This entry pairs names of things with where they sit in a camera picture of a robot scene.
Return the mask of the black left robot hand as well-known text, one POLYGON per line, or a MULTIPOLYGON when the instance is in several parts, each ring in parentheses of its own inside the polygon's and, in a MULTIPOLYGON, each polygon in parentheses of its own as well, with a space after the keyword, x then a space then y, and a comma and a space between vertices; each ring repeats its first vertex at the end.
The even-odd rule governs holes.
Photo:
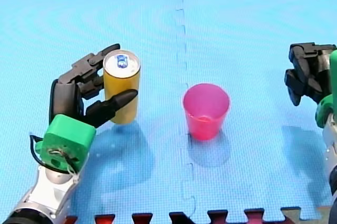
POLYGON ((137 97, 136 89, 127 88, 107 101, 96 101, 84 110, 82 99, 89 100, 96 97, 102 89, 107 90, 107 81, 98 71, 103 68, 103 59, 108 53, 118 49, 120 44, 113 44, 97 54, 90 53, 74 62, 71 70, 52 82, 49 122, 56 115, 63 114, 98 128, 137 97))

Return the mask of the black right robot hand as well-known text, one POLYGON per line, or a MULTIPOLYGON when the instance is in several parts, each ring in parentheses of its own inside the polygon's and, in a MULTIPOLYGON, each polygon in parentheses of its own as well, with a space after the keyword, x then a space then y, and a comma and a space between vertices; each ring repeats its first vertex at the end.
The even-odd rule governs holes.
POLYGON ((334 44, 291 44, 289 60, 292 69, 285 71, 284 82, 294 106, 307 96, 317 104, 332 94, 330 78, 330 54, 336 50, 334 44))

